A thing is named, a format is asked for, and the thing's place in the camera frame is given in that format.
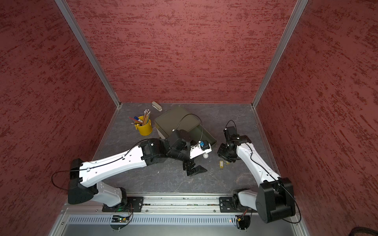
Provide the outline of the olive three-drawer desk organizer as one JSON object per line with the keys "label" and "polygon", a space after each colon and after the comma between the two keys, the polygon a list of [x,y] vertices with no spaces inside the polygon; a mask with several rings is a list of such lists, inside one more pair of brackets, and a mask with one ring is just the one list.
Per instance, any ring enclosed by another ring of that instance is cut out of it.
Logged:
{"label": "olive three-drawer desk organizer", "polygon": [[154,120],[154,125],[162,139],[169,137],[177,127],[179,130],[190,132],[201,126],[199,118],[190,113],[183,107],[177,106],[166,111]]}

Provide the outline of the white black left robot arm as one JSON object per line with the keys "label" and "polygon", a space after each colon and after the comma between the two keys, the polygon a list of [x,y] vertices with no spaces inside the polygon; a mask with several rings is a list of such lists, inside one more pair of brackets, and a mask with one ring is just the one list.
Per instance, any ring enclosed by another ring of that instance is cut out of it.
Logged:
{"label": "white black left robot arm", "polygon": [[198,156],[208,157],[212,151],[208,141],[195,142],[184,130],[175,130],[166,139],[144,139],[131,149],[97,161],[84,162],[75,159],[70,165],[68,203],[82,204],[88,201],[102,203],[116,208],[126,205],[127,195],[121,187],[111,187],[103,182],[117,174],[174,159],[183,163],[188,176],[205,173],[202,166],[196,166]]}

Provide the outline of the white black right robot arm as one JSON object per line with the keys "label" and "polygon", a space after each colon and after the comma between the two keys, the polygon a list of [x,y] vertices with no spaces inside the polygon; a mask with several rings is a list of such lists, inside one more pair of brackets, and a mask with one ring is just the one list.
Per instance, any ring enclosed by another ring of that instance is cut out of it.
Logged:
{"label": "white black right robot arm", "polygon": [[292,182],[269,167],[248,136],[239,135],[233,126],[226,127],[223,133],[226,142],[220,145],[218,156],[227,162],[242,160],[258,184],[258,192],[238,192],[239,203],[257,211],[265,223],[295,216],[296,200]]}

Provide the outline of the olive top drawer white knob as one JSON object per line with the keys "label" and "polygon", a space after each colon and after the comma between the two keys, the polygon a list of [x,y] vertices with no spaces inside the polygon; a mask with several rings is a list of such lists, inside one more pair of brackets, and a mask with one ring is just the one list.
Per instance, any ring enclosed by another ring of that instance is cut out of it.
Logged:
{"label": "olive top drawer white knob", "polygon": [[205,141],[207,140],[211,147],[213,147],[216,144],[216,139],[201,125],[196,126],[192,130],[189,131],[190,137],[192,138],[191,146],[194,146],[199,143],[199,141]]}

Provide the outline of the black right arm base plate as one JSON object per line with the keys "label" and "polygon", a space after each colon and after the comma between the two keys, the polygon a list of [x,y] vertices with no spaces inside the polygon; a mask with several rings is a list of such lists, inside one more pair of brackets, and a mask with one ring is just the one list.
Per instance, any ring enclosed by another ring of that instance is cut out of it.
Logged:
{"label": "black right arm base plate", "polygon": [[257,213],[252,208],[242,206],[237,197],[220,197],[219,206],[221,213]]}

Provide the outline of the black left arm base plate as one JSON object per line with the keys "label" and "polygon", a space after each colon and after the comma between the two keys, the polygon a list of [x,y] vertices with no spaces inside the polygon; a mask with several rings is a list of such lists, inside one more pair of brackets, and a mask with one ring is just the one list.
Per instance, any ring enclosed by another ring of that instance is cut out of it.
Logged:
{"label": "black left arm base plate", "polygon": [[126,201],[122,201],[120,204],[113,207],[109,207],[104,204],[102,207],[102,212],[141,212],[143,202],[143,197],[127,197]]}

